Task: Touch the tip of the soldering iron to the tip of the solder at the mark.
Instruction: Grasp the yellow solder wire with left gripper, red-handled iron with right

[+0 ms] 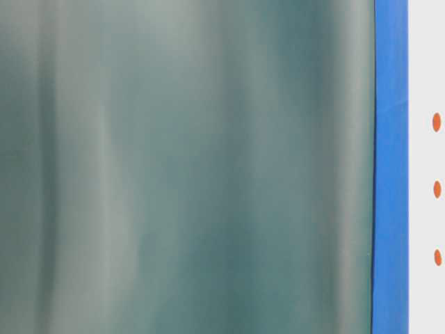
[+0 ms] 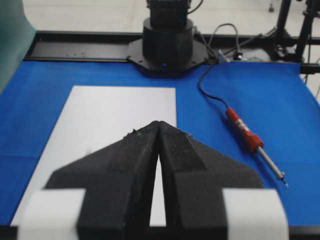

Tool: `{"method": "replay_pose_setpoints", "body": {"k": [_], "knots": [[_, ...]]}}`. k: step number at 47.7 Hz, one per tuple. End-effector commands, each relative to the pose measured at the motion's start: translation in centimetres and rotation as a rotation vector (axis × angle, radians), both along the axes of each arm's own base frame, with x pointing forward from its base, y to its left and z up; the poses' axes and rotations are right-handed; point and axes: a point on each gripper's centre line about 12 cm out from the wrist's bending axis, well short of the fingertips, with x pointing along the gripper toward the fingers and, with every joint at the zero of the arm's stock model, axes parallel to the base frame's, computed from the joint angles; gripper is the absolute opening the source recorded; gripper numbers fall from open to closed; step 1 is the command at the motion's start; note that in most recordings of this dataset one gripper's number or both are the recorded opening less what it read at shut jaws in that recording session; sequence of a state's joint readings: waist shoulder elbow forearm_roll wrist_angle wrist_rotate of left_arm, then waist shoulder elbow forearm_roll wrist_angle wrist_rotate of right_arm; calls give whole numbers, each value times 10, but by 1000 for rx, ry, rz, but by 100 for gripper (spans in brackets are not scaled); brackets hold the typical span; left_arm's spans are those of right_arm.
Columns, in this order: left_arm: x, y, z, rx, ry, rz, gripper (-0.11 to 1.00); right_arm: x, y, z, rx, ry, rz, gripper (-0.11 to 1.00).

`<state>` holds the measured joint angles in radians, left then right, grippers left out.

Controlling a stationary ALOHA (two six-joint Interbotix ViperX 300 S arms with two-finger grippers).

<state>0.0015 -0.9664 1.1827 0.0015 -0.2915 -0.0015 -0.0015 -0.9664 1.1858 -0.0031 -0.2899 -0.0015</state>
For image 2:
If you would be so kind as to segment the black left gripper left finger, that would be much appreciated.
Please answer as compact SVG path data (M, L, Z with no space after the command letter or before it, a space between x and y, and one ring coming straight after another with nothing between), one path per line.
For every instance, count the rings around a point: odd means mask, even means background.
M139 240L150 225L159 122L55 170L46 189L85 189L81 240Z

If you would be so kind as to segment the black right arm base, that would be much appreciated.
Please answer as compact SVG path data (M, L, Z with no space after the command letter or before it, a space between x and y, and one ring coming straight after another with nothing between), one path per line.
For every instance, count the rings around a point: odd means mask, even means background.
M195 39L188 18L190 0L148 0L149 17L143 21L142 37L128 44L127 60L145 74L180 75L210 59L203 40Z

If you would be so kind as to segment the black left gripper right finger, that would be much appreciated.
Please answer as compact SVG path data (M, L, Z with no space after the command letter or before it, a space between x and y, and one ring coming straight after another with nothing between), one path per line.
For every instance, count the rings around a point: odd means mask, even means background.
M262 189L258 173L161 121L166 226L176 240L226 240L224 188Z

